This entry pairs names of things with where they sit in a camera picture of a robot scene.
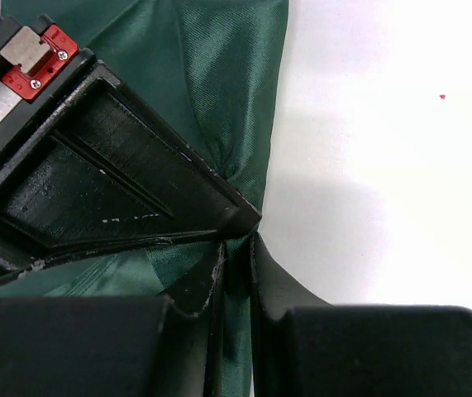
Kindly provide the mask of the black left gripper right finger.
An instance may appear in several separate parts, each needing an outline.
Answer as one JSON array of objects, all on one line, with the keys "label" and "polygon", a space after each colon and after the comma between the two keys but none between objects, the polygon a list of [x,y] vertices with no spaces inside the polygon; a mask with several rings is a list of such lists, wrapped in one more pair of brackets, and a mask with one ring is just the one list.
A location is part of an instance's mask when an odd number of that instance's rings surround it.
[{"label": "black left gripper right finger", "polygon": [[250,240],[258,396],[472,396],[472,310],[331,305]]}]

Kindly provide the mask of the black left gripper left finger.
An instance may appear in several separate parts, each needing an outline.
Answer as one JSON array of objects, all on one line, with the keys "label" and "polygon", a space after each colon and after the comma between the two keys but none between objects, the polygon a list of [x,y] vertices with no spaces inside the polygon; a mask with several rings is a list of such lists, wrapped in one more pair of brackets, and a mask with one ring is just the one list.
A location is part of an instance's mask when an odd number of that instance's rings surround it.
[{"label": "black left gripper left finger", "polygon": [[0,396],[218,396],[219,245],[152,297],[0,299]]}]

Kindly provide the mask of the dark green cloth napkin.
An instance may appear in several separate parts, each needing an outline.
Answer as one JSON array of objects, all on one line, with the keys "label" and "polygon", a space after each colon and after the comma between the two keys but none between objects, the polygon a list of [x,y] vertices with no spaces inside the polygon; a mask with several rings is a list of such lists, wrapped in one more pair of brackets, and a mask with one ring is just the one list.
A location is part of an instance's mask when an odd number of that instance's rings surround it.
[{"label": "dark green cloth napkin", "polygon": [[[94,50],[231,186],[262,209],[288,1],[1,1],[1,14],[47,14]],[[28,275],[23,296],[154,295],[210,248],[159,246]],[[226,242],[222,396],[250,396],[247,237]]]}]

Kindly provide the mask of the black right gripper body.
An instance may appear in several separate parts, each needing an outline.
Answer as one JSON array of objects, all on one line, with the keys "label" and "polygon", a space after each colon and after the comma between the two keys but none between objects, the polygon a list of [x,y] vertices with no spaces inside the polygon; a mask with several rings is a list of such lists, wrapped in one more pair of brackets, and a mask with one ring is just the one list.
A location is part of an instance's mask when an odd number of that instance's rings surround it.
[{"label": "black right gripper body", "polygon": [[94,61],[46,15],[29,26],[0,16],[0,158]]}]

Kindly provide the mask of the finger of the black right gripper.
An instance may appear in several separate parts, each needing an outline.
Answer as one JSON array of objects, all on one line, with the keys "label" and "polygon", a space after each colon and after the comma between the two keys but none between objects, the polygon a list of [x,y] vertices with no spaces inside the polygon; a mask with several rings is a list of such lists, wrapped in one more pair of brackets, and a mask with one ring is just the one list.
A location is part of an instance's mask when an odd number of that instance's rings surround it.
[{"label": "finger of the black right gripper", "polygon": [[85,258],[243,237],[260,212],[103,62],[0,118],[0,287]]}]

